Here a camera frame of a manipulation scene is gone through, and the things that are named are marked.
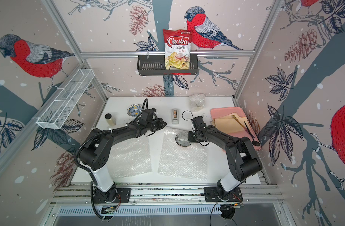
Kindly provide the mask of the pink floral leaf bowl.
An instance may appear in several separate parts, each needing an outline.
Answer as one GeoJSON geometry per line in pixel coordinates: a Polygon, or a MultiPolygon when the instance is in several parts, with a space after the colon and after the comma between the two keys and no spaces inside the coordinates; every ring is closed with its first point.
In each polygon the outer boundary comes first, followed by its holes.
{"type": "Polygon", "coordinates": [[[179,132],[175,136],[175,142],[181,147],[189,147],[191,145],[189,142],[189,133],[187,131],[179,132]]]}

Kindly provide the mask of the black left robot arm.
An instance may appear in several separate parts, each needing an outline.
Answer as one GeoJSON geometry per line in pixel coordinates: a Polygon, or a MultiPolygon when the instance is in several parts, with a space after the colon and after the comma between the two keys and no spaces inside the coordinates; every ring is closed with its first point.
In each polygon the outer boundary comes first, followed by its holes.
{"type": "Polygon", "coordinates": [[[77,149],[74,162],[90,175],[92,187],[97,188],[98,194],[105,201],[112,202],[117,197],[116,183],[105,166],[112,147],[129,139],[147,136],[148,131],[153,135],[166,125],[162,118],[156,118],[146,122],[130,122],[113,130],[94,129],[77,149]]]}

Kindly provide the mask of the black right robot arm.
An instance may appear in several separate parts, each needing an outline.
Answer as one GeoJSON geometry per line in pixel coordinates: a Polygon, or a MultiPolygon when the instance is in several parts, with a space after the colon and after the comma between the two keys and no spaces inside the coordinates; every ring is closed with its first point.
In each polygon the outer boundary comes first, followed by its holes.
{"type": "Polygon", "coordinates": [[[247,137],[233,137],[209,125],[189,131],[188,141],[213,143],[225,151],[229,172],[217,182],[217,192],[221,199],[227,200],[248,177],[263,169],[258,153],[247,137]]]}

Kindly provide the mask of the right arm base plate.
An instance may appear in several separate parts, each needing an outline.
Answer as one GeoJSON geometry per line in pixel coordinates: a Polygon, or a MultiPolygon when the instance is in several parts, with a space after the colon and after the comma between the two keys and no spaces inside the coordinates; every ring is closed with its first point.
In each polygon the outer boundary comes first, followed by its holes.
{"type": "Polygon", "coordinates": [[[243,197],[239,187],[226,192],[220,187],[204,187],[206,202],[242,202],[243,197]]]}

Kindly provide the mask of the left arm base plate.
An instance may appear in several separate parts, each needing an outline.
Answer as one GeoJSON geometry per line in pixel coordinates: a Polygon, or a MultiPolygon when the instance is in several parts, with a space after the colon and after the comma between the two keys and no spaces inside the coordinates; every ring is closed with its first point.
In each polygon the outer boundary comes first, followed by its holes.
{"type": "Polygon", "coordinates": [[[91,190],[91,197],[94,204],[128,203],[131,195],[130,188],[115,188],[102,192],[97,188],[91,190]]]}

